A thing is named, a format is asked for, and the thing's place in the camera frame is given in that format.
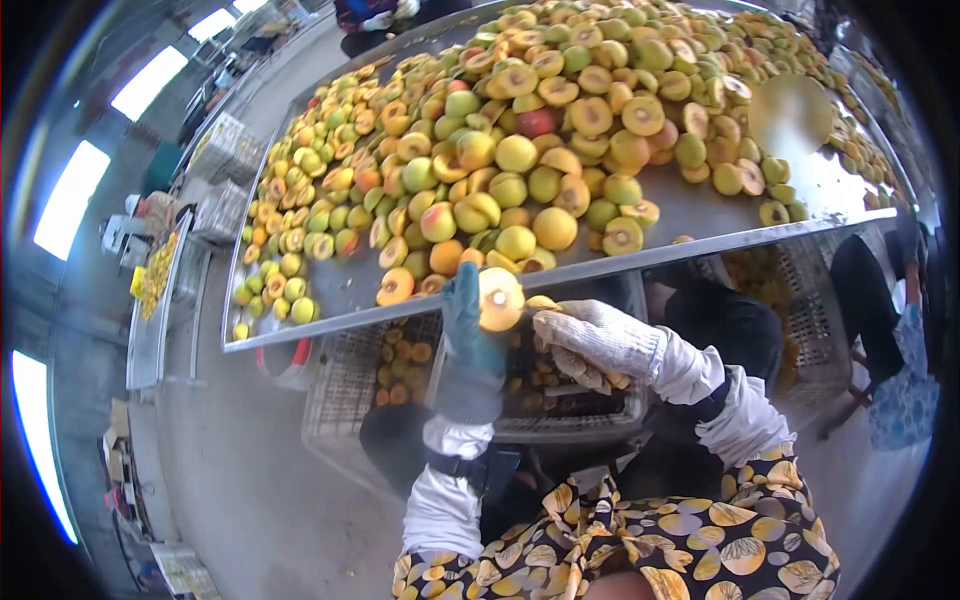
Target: stainless steel table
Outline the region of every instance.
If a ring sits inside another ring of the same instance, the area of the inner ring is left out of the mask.
[[[364,64],[391,56],[391,62],[380,70],[381,80],[385,81],[393,71],[391,67],[404,58],[422,52],[436,55],[454,43],[467,41],[473,36],[478,25],[494,19],[505,4],[495,2],[458,12],[406,32],[336,69],[322,81],[329,82]],[[719,0],[705,0],[693,4],[708,10],[744,10],[742,4]],[[311,85],[293,100],[287,113],[282,116],[268,147],[282,137],[291,118],[304,112],[306,103],[313,96],[318,84],[320,82]],[[870,128],[867,134],[875,139],[877,135],[882,136],[879,128]],[[887,151],[891,164],[896,165],[896,175],[901,178],[900,189],[909,190],[908,182],[898,168],[896,157],[890,153],[889,144],[884,143],[884,140],[878,140],[877,143],[881,150]],[[688,184],[680,176],[675,164],[644,168],[637,176],[643,187],[644,197],[657,203],[661,211],[660,221],[645,231],[644,250],[623,256],[602,257],[587,248],[586,235],[581,234],[573,248],[557,255],[557,268],[524,275],[520,282],[526,289],[534,291],[558,283],[590,279],[887,219],[896,214],[894,209],[868,212],[863,205],[863,195],[867,190],[876,192],[876,186],[859,176],[847,173],[840,165],[840,156],[830,148],[793,163],[791,170],[793,176],[790,184],[797,188],[798,199],[807,203],[812,220],[759,228],[757,208],[761,198],[742,195],[726,198],[719,195],[709,182]],[[254,196],[255,189],[252,189],[249,201],[252,201]],[[540,206],[532,201],[525,207],[532,212],[540,209]],[[671,241],[678,235],[691,235],[697,239],[671,245]],[[378,251],[366,248],[365,243],[361,246],[362,248],[348,259],[332,258],[309,263],[311,296],[318,302],[323,316],[314,323],[294,326],[289,322],[278,323],[269,311],[254,320],[249,313],[230,301],[233,289],[250,274],[250,268],[242,264],[238,232],[231,261],[228,292],[224,299],[221,329],[224,351],[233,352],[314,337],[440,308],[441,301],[438,296],[408,300],[388,307],[375,306],[374,296],[383,271],[377,265]],[[231,332],[240,322],[252,325],[252,336],[247,340],[234,342]]]
[[[178,274],[181,269],[181,260],[184,257],[184,247],[188,243],[190,224],[193,215],[187,212],[177,224],[177,244],[170,260],[170,271],[167,275],[167,286],[163,295],[156,303],[156,309],[150,319],[144,319],[141,314],[141,302],[133,302],[133,315],[130,324],[130,340],[127,343],[127,389],[145,390],[152,388],[163,381],[184,383],[188,385],[205,385],[197,379],[197,345],[199,343],[200,311],[203,306],[204,288],[212,251],[204,244],[201,247],[201,262],[191,265],[190,268],[199,268],[200,276],[196,281],[196,291],[191,294],[193,301],[189,309],[180,306],[187,318],[192,318],[193,331],[190,350],[190,375],[188,378],[170,375],[166,372],[167,333],[176,325],[185,321],[171,323],[171,314],[177,302],[174,301],[174,292],[178,284]]]

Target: blue floral shirt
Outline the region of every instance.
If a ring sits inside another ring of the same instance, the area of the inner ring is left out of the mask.
[[[926,372],[924,320],[907,304],[894,328],[903,368],[876,386],[870,406],[870,442],[877,450],[898,450],[933,435],[940,386]]]

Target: yellow container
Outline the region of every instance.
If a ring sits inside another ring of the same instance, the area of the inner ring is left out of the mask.
[[[130,293],[134,298],[143,300],[143,278],[147,274],[145,267],[133,269],[133,281],[130,282]]]

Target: hand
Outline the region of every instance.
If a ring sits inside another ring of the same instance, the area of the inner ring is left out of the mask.
[[[407,19],[420,12],[420,0],[399,0],[396,3],[396,18]]]
[[[450,353],[463,366],[495,377],[506,371],[506,353],[494,339],[480,330],[480,288],[477,267],[460,265],[457,276],[448,281],[443,294],[444,337]]]
[[[389,29],[394,24],[394,14],[391,11],[385,11],[370,17],[363,22],[363,30],[366,32],[381,31]]]
[[[651,362],[666,334],[599,300],[559,302],[564,312],[541,310],[534,330],[551,346],[561,371],[586,387],[600,374],[579,356],[608,372],[649,383]]]
[[[903,252],[903,266],[917,262],[917,245],[920,240],[920,226],[913,206],[897,208],[897,241]]]

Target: cardboard box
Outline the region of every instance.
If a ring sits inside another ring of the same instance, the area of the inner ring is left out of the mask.
[[[116,432],[118,438],[130,436],[130,414],[127,411],[127,402],[114,398],[110,404],[110,428]]]
[[[107,472],[113,481],[123,481],[123,455],[120,450],[111,450],[107,459]]]

